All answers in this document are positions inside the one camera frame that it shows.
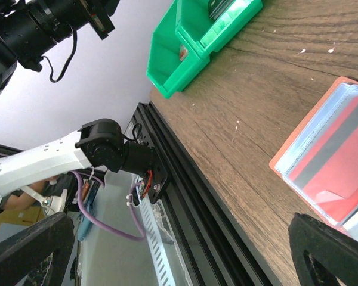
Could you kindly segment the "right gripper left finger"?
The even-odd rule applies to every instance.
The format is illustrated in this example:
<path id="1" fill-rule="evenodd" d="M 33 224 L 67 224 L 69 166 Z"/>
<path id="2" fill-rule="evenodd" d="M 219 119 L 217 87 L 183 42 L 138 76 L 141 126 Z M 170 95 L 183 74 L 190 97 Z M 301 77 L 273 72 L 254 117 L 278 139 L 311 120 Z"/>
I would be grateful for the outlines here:
<path id="1" fill-rule="evenodd" d="M 61 285 L 74 245 L 74 225 L 64 212 L 0 242 L 0 285 L 16 285 L 31 271 L 47 270 L 42 285 Z"/>

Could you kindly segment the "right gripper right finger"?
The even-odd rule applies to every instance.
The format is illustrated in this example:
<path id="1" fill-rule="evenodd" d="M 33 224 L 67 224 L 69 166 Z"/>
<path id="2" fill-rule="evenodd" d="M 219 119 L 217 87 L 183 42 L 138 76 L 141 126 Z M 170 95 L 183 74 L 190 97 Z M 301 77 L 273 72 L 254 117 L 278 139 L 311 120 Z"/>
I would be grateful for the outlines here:
<path id="1" fill-rule="evenodd" d="M 301 285 L 358 285 L 358 241 L 301 213 L 294 214 L 288 232 Z"/>

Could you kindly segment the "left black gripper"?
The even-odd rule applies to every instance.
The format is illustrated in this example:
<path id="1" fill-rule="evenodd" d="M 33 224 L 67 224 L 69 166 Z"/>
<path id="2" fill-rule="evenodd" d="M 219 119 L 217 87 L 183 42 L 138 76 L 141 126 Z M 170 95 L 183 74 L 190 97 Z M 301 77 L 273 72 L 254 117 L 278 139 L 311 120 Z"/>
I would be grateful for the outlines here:
<path id="1" fill-rule="evenodd" d="M 110 17 L 114 15 L 120 0 L 78 0 L 86 19 L 101 40 L 115 29 Z"/>

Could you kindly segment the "red card black stripe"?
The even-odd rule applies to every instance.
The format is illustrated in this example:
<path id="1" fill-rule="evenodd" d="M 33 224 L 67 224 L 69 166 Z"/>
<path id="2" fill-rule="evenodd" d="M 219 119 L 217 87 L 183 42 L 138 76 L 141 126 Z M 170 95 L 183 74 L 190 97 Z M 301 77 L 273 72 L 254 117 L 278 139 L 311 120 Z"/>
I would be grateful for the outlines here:
<path id="1" fill-rule="evenodd" d="M 289 179 L 332 220 L 358 206 L 358 96 L 312 146 Z"/>

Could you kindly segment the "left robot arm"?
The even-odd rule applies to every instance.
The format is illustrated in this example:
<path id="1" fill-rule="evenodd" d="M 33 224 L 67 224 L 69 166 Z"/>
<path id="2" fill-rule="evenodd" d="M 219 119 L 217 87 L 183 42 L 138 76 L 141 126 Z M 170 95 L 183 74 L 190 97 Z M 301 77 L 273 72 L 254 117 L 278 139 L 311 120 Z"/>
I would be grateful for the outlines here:
<path id="1" fill-rule="evenodd" d="M 0 1 L 0 93 L 16 67 L 39 72 L 45 53 L 66 38 L 77 40 L 89 24 L 99 38 L 114 29 L 117 1 Z M 153 147 L 122 134 L 111 119 L 84 124 L 53 142 L 0 158 L 0 200 L 36 181 L 89 167 L 146 175 L 157 155 Z"/>

